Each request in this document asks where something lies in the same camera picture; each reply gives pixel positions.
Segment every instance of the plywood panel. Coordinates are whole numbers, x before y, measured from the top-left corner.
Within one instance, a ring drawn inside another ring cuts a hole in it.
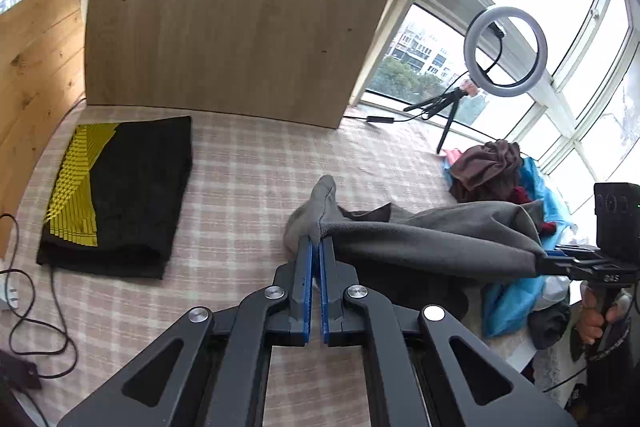
[[[15,215],[50,136],[84,91],[79,8],[79,0],[24,0],[0,14],[0,41],[11,48],[0,48],[0,212]],[[0,221],[0,257],[10,230]]]
[[[386,0],[89,0],[88,103],[336,127]]]

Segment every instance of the green foliage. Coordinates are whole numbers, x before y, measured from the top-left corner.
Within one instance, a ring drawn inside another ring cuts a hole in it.
[[[409,104],[437,96],[443,93],[446,87],[447,84],[435,74],[416,73],[407,63],[390,56],[382,60],[369,84],[370,90],[398,98]],[[473,98],[466,96],[460,100],[456,121],[466,125],[473,124],[485,106],[484,96]],[[449,109],[441,113],[443,116],[448,114]]]

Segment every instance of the plaid fabric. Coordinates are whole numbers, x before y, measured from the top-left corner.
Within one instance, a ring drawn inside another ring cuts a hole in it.
[[[58,323],[48,269],[37,266],[35,257],[47,202],[76,123],[186,114],[193,117],[193,171],[164,280],[56,272],[58,297],[78,343],[79,362],[73,373],[44,381],[44,390],[35,394],[50,420],[57,421],[189,308],[232,307],[268,285],[276,267],[287,260],[282,245],[287,217],[308,198],[322,174],[334,176],[338,201],[347,208],[395,201],[416,212],[454,203],[442,177],[442,161],[431,152],[440,131],[421,123],[372,126],[345,119],[339,129],[328,130],[228,114],[85,108],[81,103],[50,140],[18,211],[21,235],[15,267],[34,278],[34,318]],[[23,310],[28,286],[18,276],[12,276],[12,282]],[[369,424],[359,348],[322,344],[318,301],[316,293],[311,345],[274,349],[264,412],[267,426]],[[0,314],[1,342],[6,342],[14,320]],[[60,342],[48,330],[31,326],[15,336],[15,347],[21,350],[52,349]],[[509,353],[500,354],[506,358]],[[40,357],[36,363],[41,373],[57,373],[71,360],[67,353]]]

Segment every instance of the silver bolt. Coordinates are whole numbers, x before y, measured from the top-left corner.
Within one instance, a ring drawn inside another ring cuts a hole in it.
[[[205,308],[194,308],[189,312],[191,322],[204,322],[209,318],[209,312]]]
[[[354,284],[353,286],[349,286],[347,288],[347,293],[354,299],[362,299],[363,297],[367,296],[367,293],[369,293],[369,291],[364,286]]]
[[[435,305],[427,306],[422,313],[424,313],[425,319],[433,322],[443,320],[445,315],[444,310],[440,308],[440,306]]]
[[[280,297],[284,297],[284,290],[280,288],[280,286],[269,286],[264,291],[264,296],[268,299],[279,299]]]

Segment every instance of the brown cloth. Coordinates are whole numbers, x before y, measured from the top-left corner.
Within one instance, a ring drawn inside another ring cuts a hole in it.
[[[506,140],[476,145],[451,166],[449,192],[458,203],[508,201],[520,184],[520,147]]]

